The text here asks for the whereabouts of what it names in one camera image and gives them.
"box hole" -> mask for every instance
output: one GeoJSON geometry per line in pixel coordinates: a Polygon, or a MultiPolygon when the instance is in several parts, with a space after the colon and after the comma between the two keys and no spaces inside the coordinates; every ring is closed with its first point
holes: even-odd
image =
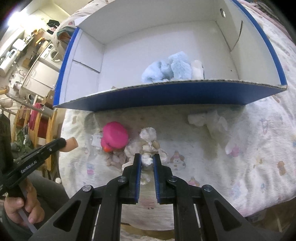
{"type": "Polygon", "coordinates": [[[224,17],[224,18],[226,17],[226,14],[222,8],[220,8],[220,13],[221,13],[222,17],[224,17]]]}

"kitchen appliance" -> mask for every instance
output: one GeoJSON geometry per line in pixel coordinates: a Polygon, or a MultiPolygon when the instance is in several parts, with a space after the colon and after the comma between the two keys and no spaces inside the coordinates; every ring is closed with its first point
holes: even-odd
{"type": "Polygon", "coordinates": [[[23,41],[22,39],[17,39],[12,44],[12,49],[16,49],[16,50],[19,50],[19,51],[23,51],[25,47],[26,47],[26,42],[23,41]]]}
{"type": "Polygon", "coordinates": [[[2,62],[5,60],[5,56],[2,56],[1,58],[0,58],[0,65],[2,64],[2,62]]]}
{"type": "Polygon", "coordinates": [[[3,60],[2,64],[0,65],[0,76],[5,77],[7,74],[9,68],[13,64],[13,62],[16,60],[18,56],[18,51],[15,49],[12,49],[6,56],[6,58],[3,60]]]}
{"type": "Polygon", "coordinates": [[[40,55],[39,61],[55,71],[60,70],[62,61],[58,59],[58,51],[54,48],[53,44],[50,43],[44,52],[40,55]]]}

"box flap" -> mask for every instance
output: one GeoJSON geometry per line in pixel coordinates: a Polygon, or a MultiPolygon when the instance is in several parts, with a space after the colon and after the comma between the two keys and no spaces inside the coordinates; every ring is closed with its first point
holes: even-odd
{"type": "Polygon", "coordinates": [[[168,81],[103,91],[56,107],[100,111],[173,104],[245,105],[286,88],[233,80],[168,81]]]}
{"type": "Polygon", "coordinates": [[[101,72],[104,45],[86,32],[82,32],[75,50],[73,60],[82,63],[97,72],[101,72]]]}

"bedsheet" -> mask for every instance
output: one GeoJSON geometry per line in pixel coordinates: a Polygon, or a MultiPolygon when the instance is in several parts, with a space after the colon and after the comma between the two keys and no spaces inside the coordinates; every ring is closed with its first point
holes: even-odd
{"type": "Polygon", "coordinates": [[[90,14],[93,14],[95,11],[99,10],[100,8],[106,6],[108,3],[112,2],[114,0],[93,0],[90,1],[87,5],[85,5],[83,8],[77,10],[75,13],[73,13],[70,17],[65,19],[56,29],[56,31],[53,33],[53,44],[55,49],[61,54],[61,57],[65,55],[66,48],[68,46],[67,41],[62,41],[58,39],[58,33],[60,33],[63,29],[66,32],[66,28],[76,28],[74,20],[80,17],[84,17],[90,14]]]}
{"type": "MultiPolygon", "coordinates": [[[[122,123],[131,139],[153,127],[168,155],[173,174],[190,185],[212,185],[243,216],[296,196],[296,47],[273,23],[245,6],[267,34],[283,66],[288,89],[246,106],[179,105],[109,110],[67,110],[61,136],[74,136],[79,148],[60,153],[63,185],[71,197],[83,185],[105,185],[122,171],[106,161],[98,142],[110,121],[122,123]],[[205,126],[187,121],[189,114],[217,110],[228,123],[227,155],[205,126]]],[[[154,181],[141,185],[137,205],[124,205],[122,222],[150,230],[173,229],[173,209],[158,205],[154,181]]]]}

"finger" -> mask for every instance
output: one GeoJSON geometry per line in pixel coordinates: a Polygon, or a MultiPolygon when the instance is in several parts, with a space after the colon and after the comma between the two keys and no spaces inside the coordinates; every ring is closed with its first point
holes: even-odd
{"type": "Polygon", "coordinates": [[[21,223],[18,223],[18,225],[20,225],[22,227],[28,227],[27,224],[24,221],[22,221],[21,223]]]}
{"type": "Polygon", "coordinates": [[[24,201],[21,198],[7,197],[4,201],[4,209],[7,216],[14,223],[22,223],[23,219],[18,214],[18,210],[24,206],[24,201]]]}
{"type": "Polygon", "coordinates": [[[25,203],[25,209],[27,212],[31,212],[37,203],[37,192],[33,186],[27,185],[27,200],[25,203]]]}
{"type": "Polygon", "coordinates": [[[43,208],[40,206],[38,203],[33,209],[32,212],[30,213],[28,220],[31,224],[34,223],[39,223],[44,220],[45,212],[43,208]]]}
{"type": "Polygon", "coordinates": [[[32,191],[32,189],[34,188],[33,184],[31,183],[31,181],[26,178],[26,191],[29,193],[32,191]]]}

